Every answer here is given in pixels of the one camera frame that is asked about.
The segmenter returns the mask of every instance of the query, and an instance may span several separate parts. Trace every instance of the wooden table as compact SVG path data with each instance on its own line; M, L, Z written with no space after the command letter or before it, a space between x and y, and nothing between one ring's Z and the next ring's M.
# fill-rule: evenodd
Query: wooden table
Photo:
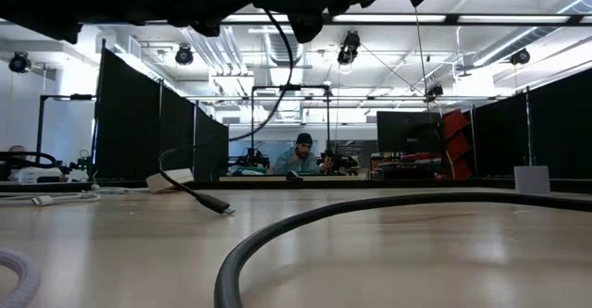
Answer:
M408 192L420 191L209 191L235 216L184 194L2 207L0 247L43 270L31 307L212 307L220 264L257 229L328 203ZM15 284L0 269L0 297ZM335 216L270 242L240 285L246 308L589 307L592 216L477 203Z
M302 175L302 180L305 181L343 181L343 180L362 180L364 176L356 175ZM286 181L285 176L268 176L268 175L250 175L250 176L236 176L236 177L220 177L221 182L280 182Z

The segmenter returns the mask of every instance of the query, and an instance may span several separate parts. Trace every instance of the person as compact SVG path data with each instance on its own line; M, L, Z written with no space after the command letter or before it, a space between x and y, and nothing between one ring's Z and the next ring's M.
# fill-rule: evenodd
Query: person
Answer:
M14 145L10 146L8 149L9 152L27 152L27 149L23 145ZM27 155L15 155L15 157L27 160Z
M22 145L10 146L9 152L27 152L27 149ZM27 160L26 155L15 155L14 157ZM0 181L18 180L19 169L9 162L0 163Z
M285 175L293 170L297 173L308 172L311 174L320 174L331 169L333 164L329 158L326 158L321 166L316 164L316 157L311 154L312 146L313 137L310 134L299 134L296 139L296 146L290 148L277 158L273 173Z

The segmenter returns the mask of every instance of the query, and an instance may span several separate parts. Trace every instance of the black partition panel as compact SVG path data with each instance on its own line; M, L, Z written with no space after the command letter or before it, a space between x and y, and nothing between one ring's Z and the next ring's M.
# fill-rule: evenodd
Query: black partition panel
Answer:
M535 161L552 179L592 179L591 80L589 69L530 92Z
M95 108L98 179L146 179L158 171L160 85L103 50Z
M513 176L528 164L526 97L511 98L475 110L475 147L480 177Z
M195 149L193 176L196 181L216 181L227 170L228 127L195 108Z
M162 88L160 105L160 151L181 145L193 145L195 105L167 87ZM170 153L163 161L164 169L193 169L191 148Z

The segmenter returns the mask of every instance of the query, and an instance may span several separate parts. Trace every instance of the gray braided tube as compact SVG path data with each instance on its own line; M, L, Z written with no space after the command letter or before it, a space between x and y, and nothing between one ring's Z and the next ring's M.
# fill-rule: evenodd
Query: gray braided tube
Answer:
M41 271L22 253L8 249L0 249L0 265L18 275L17 287L7 298L0 301L0 308L25 308L39 288Z

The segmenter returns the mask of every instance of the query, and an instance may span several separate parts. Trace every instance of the beard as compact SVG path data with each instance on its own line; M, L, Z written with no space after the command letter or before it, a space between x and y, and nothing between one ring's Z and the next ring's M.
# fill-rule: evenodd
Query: beard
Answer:
M306 159L308 157L308 152L304 151L298 151L296 150L296 155L298 155L299 158L301 159Z

